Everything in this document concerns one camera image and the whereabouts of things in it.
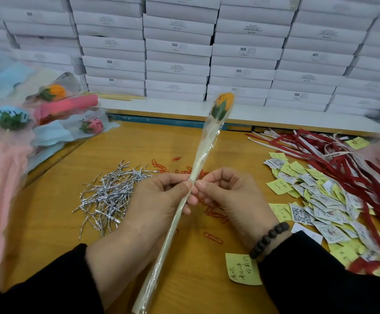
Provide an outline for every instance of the bracelet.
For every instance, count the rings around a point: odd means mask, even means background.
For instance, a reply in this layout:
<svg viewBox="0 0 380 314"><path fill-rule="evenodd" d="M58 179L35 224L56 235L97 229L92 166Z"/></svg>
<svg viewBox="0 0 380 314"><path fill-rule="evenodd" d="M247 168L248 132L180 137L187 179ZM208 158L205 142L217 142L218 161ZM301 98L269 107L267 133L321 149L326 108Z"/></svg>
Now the bracelet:
<svg viewBox="0 0 380 314"><path fill-rule="evenodd" d="M251 259L256 259L266 248L267 245L270 244L272 238L276 238L278 234L289 230L289 224L287 222L282 222L276 225L273 229L268 232L268 235L264 235L261 240L257 242L254 248L249 252L249 257Z"/></svg>

